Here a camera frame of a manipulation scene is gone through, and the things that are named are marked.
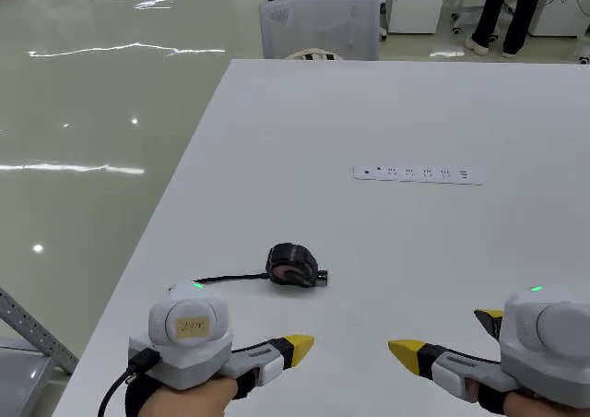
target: white device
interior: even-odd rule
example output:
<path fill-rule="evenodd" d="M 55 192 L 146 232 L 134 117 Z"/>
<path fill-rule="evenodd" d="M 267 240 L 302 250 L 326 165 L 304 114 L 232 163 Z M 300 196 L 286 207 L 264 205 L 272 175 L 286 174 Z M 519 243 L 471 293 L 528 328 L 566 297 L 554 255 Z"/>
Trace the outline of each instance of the white device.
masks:
<path fill-rule="evenodd" d="M 129 358 L 145 348 L 161 362 L 147 374 L 184 390 L 206 382 L 231 357 L 227 304 L 200 283 L 186 280 L 149 310 L 147 330 L 129 338 Z"/>

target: person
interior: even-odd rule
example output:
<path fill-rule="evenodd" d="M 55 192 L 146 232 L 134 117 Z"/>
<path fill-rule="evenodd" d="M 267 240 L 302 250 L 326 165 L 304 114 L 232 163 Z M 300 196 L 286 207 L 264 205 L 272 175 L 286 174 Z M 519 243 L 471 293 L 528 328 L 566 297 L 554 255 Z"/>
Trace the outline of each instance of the person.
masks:
<path fill-rule="evenodd" d="M 184 392 L 163 387 L 147 400 L 138 417 L 221 417 L 237 392 L 236 381 L 229 378 Z M 554 408 L 516 393 L 506 397 L 504 413 L 508 417 L 590 417 L 590 410 Z"/>
<path fill-rule="evenodd" d="M 186 391 L 161 387 L 138 417 L 221 417 L 237 393 L 238 383 L 231 378 L 209 380 Z"/>
<path fill-rule="evenodd" d="M 502 55 L 504 57 L 515 56 L 525 44 L 528 27 L 531 24 L 538 0 L 518 0 L 514 10 L 513 20 L 508 27 Z M 478 27 L 473 34 L 468 35 L 465 40 L 466 48 L 478 55 L 488 54 L 490 48 L 490 37 L 496 28 L 500 11 L 504 0 L 486 0 L 483 7 Z"/>

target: white sneaker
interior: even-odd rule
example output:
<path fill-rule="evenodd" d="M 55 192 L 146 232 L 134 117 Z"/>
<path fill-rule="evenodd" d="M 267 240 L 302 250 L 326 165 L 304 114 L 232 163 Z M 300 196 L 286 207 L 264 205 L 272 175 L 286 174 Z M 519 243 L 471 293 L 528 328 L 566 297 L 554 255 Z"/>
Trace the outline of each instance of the white sneaker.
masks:
<path fill-rule="evenodd" d="M 481 46 L 479 43 L 474 42 L 473 39 L 471 39 L 471 34 L 469 34 L 465 39 L 465 47 L 477 55 L 488 55 L 490 52 L 490 48 Z"/>

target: label sticker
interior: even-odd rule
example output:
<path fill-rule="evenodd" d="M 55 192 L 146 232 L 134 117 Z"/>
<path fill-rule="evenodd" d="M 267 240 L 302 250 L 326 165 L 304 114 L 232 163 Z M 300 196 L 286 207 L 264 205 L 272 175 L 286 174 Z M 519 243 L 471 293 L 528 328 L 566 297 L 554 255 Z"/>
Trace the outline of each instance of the label sticker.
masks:
<path fill-rule="evenodd" d="M 209 317 L 182 317 L 176 319 L 176 339 L 194 339 L 209 335 Z"/>

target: white table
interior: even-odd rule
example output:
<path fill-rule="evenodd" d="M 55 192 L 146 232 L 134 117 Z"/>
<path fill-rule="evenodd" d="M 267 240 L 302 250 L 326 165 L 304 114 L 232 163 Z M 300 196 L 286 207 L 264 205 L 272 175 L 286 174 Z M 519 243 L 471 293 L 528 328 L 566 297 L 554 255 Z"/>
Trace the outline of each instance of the white table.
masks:
<path fill-rule="evenodd" d="M 281 241 L 308 245 L 329 287 L 219 285 L 234 344 L 289 333 L 316 344 L 229 416 L 485 415 L 407 372 L 387 341 L 495 357 L 474 307 L 560 281 L 588 298 L 589 82 L 582 66 L 233 62 L 55 416 L 94 415 L 166 286 L 260 271 Z M 355 181 L 357 163 L 487 176 L 483 186 Z M 123 391 L 109 415 L 123 415 Z"/>

